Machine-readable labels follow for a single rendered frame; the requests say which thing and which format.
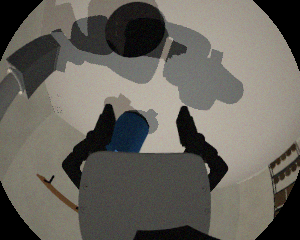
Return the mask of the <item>black round disk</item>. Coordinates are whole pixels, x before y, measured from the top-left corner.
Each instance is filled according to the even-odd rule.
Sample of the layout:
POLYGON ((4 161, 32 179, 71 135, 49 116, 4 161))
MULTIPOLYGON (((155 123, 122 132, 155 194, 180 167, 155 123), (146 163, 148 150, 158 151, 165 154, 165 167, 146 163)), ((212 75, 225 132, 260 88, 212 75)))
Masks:
POLYGON ((105 27, 108 46, 116 54, 135 58, 152 52, 165 34, 161 13, 145 2, 130 2, 117 8, 105 27))

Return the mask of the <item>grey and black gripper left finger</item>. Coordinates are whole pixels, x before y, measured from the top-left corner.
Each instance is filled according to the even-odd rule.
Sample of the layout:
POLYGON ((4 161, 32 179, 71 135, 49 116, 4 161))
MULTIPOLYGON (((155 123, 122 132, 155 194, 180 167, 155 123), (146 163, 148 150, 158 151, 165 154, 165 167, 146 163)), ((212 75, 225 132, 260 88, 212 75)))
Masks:
POLYGON ((116 118, 111 104, 106 104, 100 114, 94 130, 87 133, 86 138, 74 146, 66 159, 62 162, 62 168, 79 189, 81 180, 80 166, 87 157, 98 151, 107 151, 106 145, 111 143, 116 118), (99 119, 100 118, 100 119, 99 119), (102 145, 103 144, 103 145, 102 145))

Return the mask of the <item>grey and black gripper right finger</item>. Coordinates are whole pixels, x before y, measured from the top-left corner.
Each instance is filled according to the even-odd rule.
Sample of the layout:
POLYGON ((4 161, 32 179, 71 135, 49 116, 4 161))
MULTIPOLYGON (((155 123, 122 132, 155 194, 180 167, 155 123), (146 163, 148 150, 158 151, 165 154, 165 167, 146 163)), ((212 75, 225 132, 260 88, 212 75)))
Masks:
POLYGON ((204 135, 197 132, 192 120, 188 107, 182 106, 176 120, 180 144, 186 148, 184 152, 196 154, 208 164, 210 191, 212 191, 227 173, 228 166, 220 155, 218 156, 217 150, 205 141, 204 135))

